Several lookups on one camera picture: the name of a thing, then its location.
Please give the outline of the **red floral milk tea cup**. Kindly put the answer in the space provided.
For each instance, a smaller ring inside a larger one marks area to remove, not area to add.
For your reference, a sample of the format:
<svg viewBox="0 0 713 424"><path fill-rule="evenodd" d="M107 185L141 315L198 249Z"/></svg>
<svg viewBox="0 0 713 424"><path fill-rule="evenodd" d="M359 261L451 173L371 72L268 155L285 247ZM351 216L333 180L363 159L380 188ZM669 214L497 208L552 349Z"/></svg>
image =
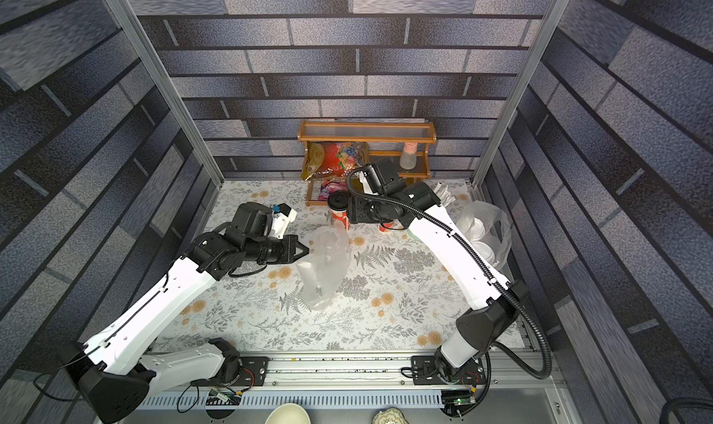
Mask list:
<svg viewBox="0 0 713 424"><path fill-rule="evenodd" d="M470 241L482 242L488 235L490 228L491 225L489 223L473 218L472 223L467 227L467 231L464 234Z"/></svg>

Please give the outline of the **translucent plastic carrier bag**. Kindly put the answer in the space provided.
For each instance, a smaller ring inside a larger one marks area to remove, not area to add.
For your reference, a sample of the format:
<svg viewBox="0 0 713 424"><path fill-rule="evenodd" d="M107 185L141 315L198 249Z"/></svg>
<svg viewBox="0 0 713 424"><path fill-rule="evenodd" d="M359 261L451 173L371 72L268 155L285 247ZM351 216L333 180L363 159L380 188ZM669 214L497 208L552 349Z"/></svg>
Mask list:
<svg viewBox="0 0 713 424"><path fill-rule="evenodd" d="M508 214L495 205L473 201L463 208L456 225L481 257L501 271L512 248Z"/></svg>

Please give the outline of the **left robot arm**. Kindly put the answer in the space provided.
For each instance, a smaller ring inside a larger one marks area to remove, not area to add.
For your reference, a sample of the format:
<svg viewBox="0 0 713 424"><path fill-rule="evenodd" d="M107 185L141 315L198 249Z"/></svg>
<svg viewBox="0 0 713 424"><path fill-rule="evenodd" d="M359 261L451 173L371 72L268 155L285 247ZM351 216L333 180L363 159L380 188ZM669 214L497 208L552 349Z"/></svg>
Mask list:
<svg viewBox="0 0 713 424"><path fill-rule="evenodd" d="M308 252L295 234L282 239L201 234L154 287L111 325L84 344L64 347L59 353L61 366L104 423L122 420L148 397L179 385L229 385L243 369L240 353L223 338L162 355L150 355L148 347L182 310L244 262L291 264Z"/></svg>

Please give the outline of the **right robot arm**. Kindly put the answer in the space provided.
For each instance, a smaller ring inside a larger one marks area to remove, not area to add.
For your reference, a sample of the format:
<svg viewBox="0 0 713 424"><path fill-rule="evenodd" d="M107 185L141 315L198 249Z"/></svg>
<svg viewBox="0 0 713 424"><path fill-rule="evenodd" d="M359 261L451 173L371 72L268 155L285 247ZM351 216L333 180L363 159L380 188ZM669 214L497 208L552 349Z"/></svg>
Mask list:
<svg viewBox="0 0 713 424"><path fill-rule="evenodd" d="M430 249L462 291L469 309L434 356L438 375L454 381L469 361L487 353L517 318L525 317L525 285L512 284L476 251L428 185L418 182L392 195L354 188L349 192L347 216L352 223L399 221Z"/></svg>

